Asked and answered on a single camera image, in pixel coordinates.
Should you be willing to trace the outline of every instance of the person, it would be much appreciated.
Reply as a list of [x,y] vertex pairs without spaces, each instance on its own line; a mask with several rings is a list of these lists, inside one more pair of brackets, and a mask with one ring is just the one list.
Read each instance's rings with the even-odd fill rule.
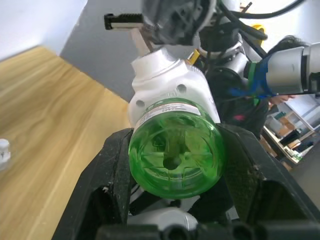
[[[265,57],[278,51],[306,46],[308,45],[299,38],[292,35],[286,36],[275,45]],[[208,72],[207,81],[221,122],[244,128],[252,132],[257,139],[260,139],[260,134],[266,122],[269,103],[278,105],[295,98],[294,95],[282,95],[264,99],[256,99],[253,97],[235,99],[234,96],[228,94],[228,89],[226,89],[227,85],[223,82],[223,79],[215,79],[211,77],[210,72]]]

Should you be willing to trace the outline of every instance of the white cylindrical part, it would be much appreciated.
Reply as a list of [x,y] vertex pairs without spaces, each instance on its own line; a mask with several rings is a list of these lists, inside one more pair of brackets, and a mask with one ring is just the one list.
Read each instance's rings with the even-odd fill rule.
[[266,83],[274,94],[303,92],[301,70],[304,47],[274,53],[268,62]]
[[179,225],[185,227],[188,231],[192,231],[197,228],[198,221],[194,216],[179,208],[167,207],[129,217],[127,224],[157,225],[160,231],[172,225]]
[[248,63],[248,58],[242,52],[238,53],[232,61],[227,62],[223,68],[232,70],[240,77],[244,76],[244,69]]

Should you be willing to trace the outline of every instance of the transparent green plastic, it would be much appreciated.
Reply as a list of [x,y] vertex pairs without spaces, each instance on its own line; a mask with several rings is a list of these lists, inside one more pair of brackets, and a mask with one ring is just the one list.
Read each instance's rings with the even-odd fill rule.
[[210,116],[197,104],[170,98],[150,106],[183,103],[200,115],[169,111],[138,127],[129,144],[132,176],[146,191],[167,199],[184,199],[210,189],[223,174],[225,148]]

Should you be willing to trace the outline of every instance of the gray wall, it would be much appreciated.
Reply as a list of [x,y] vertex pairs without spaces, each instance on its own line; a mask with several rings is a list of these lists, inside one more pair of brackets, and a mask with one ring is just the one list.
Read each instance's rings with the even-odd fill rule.
[[[61,56],[126,101],[134,95],[135,77],[131,62],[138,51],[127,31],[106,31],[104,15],[139,13],[140,0],[88,0]],[[176,57],[184,58],[192,47],[169,47]]]
[[1,0],[0,61],[37,45],[60,54],[87,0]]

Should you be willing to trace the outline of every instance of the wooden surface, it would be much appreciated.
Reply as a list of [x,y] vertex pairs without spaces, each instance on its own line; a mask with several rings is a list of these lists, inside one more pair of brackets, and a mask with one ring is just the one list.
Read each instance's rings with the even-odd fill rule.
[[269,145],[269,143],[265,140],[265,138],[262,135],[260,136],[259,142],[267,153],[271,154],[271,156],[273,156],[274,158],[277,157],[277,153],[272,149],[272,147]]
[[42,47],[0,63],[1,240],[51,239],[82,170],[129,127],[127,105]]

